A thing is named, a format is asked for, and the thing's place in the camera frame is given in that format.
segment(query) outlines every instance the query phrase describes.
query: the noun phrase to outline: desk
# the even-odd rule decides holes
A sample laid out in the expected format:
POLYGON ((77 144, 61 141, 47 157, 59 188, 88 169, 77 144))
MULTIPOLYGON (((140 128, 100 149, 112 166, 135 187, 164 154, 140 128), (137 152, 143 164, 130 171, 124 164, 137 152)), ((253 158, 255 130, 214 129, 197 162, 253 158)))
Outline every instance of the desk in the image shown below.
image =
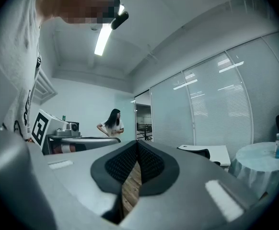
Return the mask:
POLYGON ((198 150, 209 150, 210 161, 220 162, 222 167, 230 166, 230 158, 226 146, 191 146, 182 145, 179 147, 182 150, 198 151, 198 150))
POLYGON ((235 155, 229 173, 253 189, 258 198, 275 192, 279 184, 279 159, 275 142, 262 142, 241 148, 235 155))

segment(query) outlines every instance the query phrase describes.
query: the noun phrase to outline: doorway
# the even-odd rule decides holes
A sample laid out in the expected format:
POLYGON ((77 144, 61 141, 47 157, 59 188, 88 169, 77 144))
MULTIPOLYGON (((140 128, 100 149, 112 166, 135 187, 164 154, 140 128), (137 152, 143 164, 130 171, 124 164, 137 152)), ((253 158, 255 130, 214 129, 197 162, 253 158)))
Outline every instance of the doorway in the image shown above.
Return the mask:
POLYGON ((146 91, 135 97, 136 103, 136 138, 145 141, 153 141, 151 96, 146 91))

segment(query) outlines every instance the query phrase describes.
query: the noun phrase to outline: floor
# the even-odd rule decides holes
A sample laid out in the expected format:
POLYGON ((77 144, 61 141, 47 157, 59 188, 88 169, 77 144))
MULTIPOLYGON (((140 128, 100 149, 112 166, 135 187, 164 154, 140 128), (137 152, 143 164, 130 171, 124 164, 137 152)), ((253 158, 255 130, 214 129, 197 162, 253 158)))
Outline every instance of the floor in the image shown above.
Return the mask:
POLYGON ((123 211, 125 217, 138 202, 140 186, 141 186, 140 166, 139 163, 136 162, 129 177, 122 185, 122 203, 123 203, 123 211))

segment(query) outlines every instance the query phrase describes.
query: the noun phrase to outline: white t-shirt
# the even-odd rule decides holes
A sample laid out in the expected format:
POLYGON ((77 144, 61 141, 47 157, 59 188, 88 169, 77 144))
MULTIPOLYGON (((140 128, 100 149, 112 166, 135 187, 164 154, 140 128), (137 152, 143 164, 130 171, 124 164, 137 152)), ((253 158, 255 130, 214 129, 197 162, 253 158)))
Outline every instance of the white t-shirt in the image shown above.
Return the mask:
POLYGON ((3 124, 24 139, 30 137, 29 109, 40 68, 35 2, 8 0, 0 10, 0 69, 17 89, 3 124))
POLYGON ((122 128, 124 128, 124 124, 123 122, 121 121, 121 119, 119 120, 119 125, 116 125, 116 123, 114 124, 114 126, 112 128, 109 128, 109 127, 106 127, 105 126, 105 123, 106 123, 107 120, 103 121, 101 124, 102 124, 102 127, 105 127, 107 133, 109 134, 110 137, 119 137, 120 134, 119 133, 113 133, 113 131, 118 131, 118 130, 121 130, 122 128))

